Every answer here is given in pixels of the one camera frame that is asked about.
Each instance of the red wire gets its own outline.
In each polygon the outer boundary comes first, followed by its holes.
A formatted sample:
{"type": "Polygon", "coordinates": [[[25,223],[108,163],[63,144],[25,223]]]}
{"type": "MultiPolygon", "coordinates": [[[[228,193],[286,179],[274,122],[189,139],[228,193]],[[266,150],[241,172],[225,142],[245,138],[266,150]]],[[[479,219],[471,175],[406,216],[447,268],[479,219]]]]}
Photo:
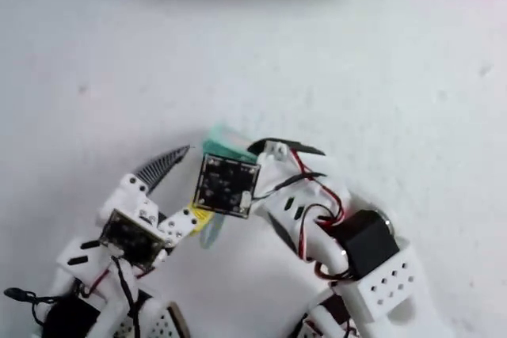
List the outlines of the red wire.
{"type": "MultiPolygon", "coordinates": [[[[305,168],[309,169],[306,165],[303,164],[303,161],[301,160],[301,158],[299,157],[298,153],[296,152],[296,150],[291,150],[291,153],[292,153],[292,156],[294,157],[294,159],[296,160],[298,166],[299,166],[299,170],[301,171],[301,173],[305,173],[305,168]]],[[[323,223],[324,226],[331,226],[333,225],[334,223],[340,221],[343,216],[344,216],[344,213],[345,211],[343,210],[343,203],[341,202],[341,199],[340,197],[335,193],[333,192],[331,189],[329,189],[327,186],[325,186],[322,182],[314,179],[314,178],[311,178],[309,179],[310,181],[315,181],[317,184],[319,184],[322,188],[322,190],[324,192],[326,192],[327,194],[329,194],[331,196],[331,198],[333,198],[336,203],[337,203],[337,206],[338,206],[338,213],[337,213],[337,216],[334,220],[330,220],[330,221],[326,221],[323,223]]]]}
{"type": "MultiPolygon", "coordinates": [[[[305,168],[308,169],[308,170],[310,170],[310,168],[308,168],[308,166],[306,166],[303,163],[303,161],[299,157],[299,155],[298,155],[298,153],[297,153],[296,150],[290,149],[290,151],[291,151],[291,154],[294,157],[297,165],[299,166],[299,171],[301,173],[305,173],[306,172],[305,168]]],[[[329,194],[331,196],[331,198],[333,198],[336,201],[337,206],[338,206],[338,213],[337,213],[336,217],[332,217],[328,221],[321,221],[321,222],[317,222],[317,223],[322,228],[325,228],[325,227],[328,227],[328,226],[332,226],[336,222],[340,222],[345,217],[345,211],[343,209],[343,204],[341,202],[340,197],[335,192],[333,192],[331,189],[329,189],[327,186],[325,186],[323,183],[321,183],[320,181],[317,181],[314,178],[310,178],[308,180],[315,181],[317,184],[319,184],[321,186],[322,190],[324,192],[326,192],[327,194],[329,194]]],[[[299,228],[298,256],[302,260],[307,260],[307,258],[306,258],[306,255],[307,255],[306,254],[306,249],[304,249],[304,242],[305,242],[305,237],[306,237],[305,230],[304,230],[304,220],[305,220],[305,218],[307,216],[308,211],[312,207],[314,207],[314,206],[324,207],[323,205],[320,205],[320,204],[317,204],[317,203],[316,204],[311,204],[309,207],[307,207],[305,209],[305,212],[303,213],[303,217],[301,218],[301,227],[299,228]]]]}
{"type": "Polygon", "coordinates": [[[88,293],[83,292],[83,297],[88,298],[98,287],[98,285],[102,282],[102,280],[109,274],[109,268],[106,268],[104,272],[100,276],[97,277],[97,279],[93,282],[92,286],[90,287],[90,290],[88,293]]]}
{"type": "Polygon", "coordinates": [[[137,279],[142,279],[144,276],[149,275],[153,272],[155,268],[150,268],[146,272],[142,273],[141,275],[136,276],[137,279]]]}

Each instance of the electronic component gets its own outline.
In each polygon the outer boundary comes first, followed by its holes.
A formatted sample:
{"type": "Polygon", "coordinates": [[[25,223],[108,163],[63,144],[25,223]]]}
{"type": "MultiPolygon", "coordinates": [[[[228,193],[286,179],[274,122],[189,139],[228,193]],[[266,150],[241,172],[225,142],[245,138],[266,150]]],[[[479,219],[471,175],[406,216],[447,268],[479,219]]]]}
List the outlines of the electronic component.
{"type": "Polygon", "coordinates": [[[164,240],[157,237],[127,215],[114,210],[102,230],[100,242],[113,244],[124,251],[124,259],[144,271],[151,268],[164,240]]]}
{"type": "Polygon", "coordinates": [[[382,216],[361,210],[328,231],[347,252],[350,272],[356,279],[365,277],[399,251],[382,216]]]}
{"type": "Polygon", "coordinates": [[[248,218],[259,165],[205,154],[193,206],[248,218]]]}

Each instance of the black connector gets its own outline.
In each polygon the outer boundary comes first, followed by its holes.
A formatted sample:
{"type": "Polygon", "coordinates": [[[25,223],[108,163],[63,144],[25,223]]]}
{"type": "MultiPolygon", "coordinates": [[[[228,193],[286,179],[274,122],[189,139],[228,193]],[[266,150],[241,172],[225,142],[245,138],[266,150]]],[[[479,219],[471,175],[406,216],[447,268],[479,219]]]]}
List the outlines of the black connector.
{"type": "Polygon", "coordinates": [[[347,252],[349,271],[361,279],[399,252],[382,216],[374,210],[361,210],[333,227],[328,234],[347,252]]]}
{"type": "Polygon", "coordinates": [[[8,298],[19,302],[34,302],[36,299],[35,293],[23,291],[20,288],[8,288],[3,291],[3,294],[8,298]]]}

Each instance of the white 3d-printed part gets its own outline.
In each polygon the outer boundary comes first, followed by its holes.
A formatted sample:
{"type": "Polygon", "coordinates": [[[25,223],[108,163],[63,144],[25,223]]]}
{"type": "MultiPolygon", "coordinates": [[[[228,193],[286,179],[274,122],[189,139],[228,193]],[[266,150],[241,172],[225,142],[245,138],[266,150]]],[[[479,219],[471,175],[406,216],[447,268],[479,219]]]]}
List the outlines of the white 3d-printed part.
{"type": "Polygon", "coordinates": [[[408,241],[363,279],[337,285],[362,338],[450,338],[433,305],[421,262],[408,241]]]}
{"type": "MultiPolygon", "coordinates": [[[[134,338],[134,325],[130,317],[127,317],[120,325],[113,338],[134,338]]],[[[151,327],[147,338],[181,338],[168,310],[163,310],[151,327]]]]}

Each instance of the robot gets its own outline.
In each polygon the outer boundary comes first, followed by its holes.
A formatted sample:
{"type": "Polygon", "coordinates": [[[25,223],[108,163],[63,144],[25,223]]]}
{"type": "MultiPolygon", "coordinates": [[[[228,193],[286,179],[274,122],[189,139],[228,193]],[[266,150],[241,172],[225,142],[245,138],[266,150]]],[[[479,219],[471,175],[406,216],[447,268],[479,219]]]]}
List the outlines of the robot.
{"type": "Polygon", "coordinates": [[[333,178],[333,159],[298,142],[263,139],[248,155],[205,154],[191,205],[167,217],[149,195],[188,146],[126,174],[97,213],[100,237],[75,237],[57,259],[48,292],[10,288],[32,304],[32,338],[188,337],[176,305],[139,285],[212,211],[265,218],[329,288],[309,302],[291,337],[451,338],[420,260],[376,205],[333,178]]]}

